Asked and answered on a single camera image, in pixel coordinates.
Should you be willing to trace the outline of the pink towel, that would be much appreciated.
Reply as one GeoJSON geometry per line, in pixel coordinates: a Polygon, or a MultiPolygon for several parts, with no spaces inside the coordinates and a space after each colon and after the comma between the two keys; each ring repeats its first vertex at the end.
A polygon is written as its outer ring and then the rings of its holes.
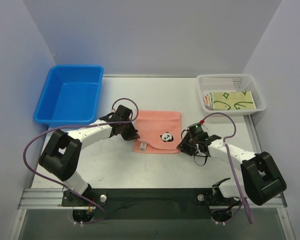
{"type": "Polygon", "coordinates": [[[139,138],[132,151],[140,154],[178,154],[181,142],[181,113],[141,110],[135,121],[139,138]]]}

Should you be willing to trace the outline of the orange lion print towel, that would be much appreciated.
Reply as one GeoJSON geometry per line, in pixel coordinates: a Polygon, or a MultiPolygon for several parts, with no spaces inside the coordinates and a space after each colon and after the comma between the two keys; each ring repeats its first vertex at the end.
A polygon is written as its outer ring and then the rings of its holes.
{"type": "Polygon", "coordinates": [[[210,106],[209,106],[209,96],[208,96],[208,94],[209,93],[207,93],[203,98],[202,98],[202,100],[203,100],[203,103],[204,103],[204,106],[205,106],[205,108],[206,109],[208,109],[208,110],[213,110],[213,109],[210,109],[210,106]]]}

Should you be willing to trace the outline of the cream green patterned towel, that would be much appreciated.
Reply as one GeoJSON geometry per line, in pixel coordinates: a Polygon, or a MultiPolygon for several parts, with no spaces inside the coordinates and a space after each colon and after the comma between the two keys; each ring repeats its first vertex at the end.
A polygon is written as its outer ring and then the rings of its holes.
{"type": "Polygon", "coordinates": [[[214,110],[233,111],[253,110],[256,108],[252,93],[249,90],[237,92],[212,92],[210,96],[214,110]]]}

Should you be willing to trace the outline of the yellow patterned towel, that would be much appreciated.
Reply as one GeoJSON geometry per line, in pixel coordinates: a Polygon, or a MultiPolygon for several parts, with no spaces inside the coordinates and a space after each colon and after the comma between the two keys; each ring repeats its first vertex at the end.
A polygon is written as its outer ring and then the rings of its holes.
{"type": "Polygon", "coordinates": [[[209,92],[208,98],[209,98],[209,108],[211,110],[213,110],[214,109],[214,94],[212,92],[209,92]]]}

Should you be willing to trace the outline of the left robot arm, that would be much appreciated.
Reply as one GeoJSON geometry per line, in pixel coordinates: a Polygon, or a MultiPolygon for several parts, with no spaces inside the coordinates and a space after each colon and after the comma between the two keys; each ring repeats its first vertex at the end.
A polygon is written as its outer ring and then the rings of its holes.
{"type": "Polygon", "coordinates": [[[77,194],[89,198],[91,186],[77,171],[81,150],[103,139],[120,135],[125,141],[140,136],[131,122],[133,111],[123,105],[99,118],[88,127],[55,130],[49,138],[39,165],[77,194]]]}

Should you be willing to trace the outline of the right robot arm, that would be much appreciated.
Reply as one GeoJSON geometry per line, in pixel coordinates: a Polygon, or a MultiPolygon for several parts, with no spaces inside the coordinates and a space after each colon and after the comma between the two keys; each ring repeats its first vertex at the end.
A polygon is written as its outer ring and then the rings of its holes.
{"type": "Polygon", "coordinates": [[[223,139],[217,135],[209,136],[202,132],[198,137],[185,135],[177,149],[189,156],[203,154],[205,157],[219,159],[229,163],[230,152],[232,165],[242,174],[238,180],[242,196],[261,206],[287,189],[287,184],[268,152],[254,153],[232,144],[226,147],[223,139]]]}

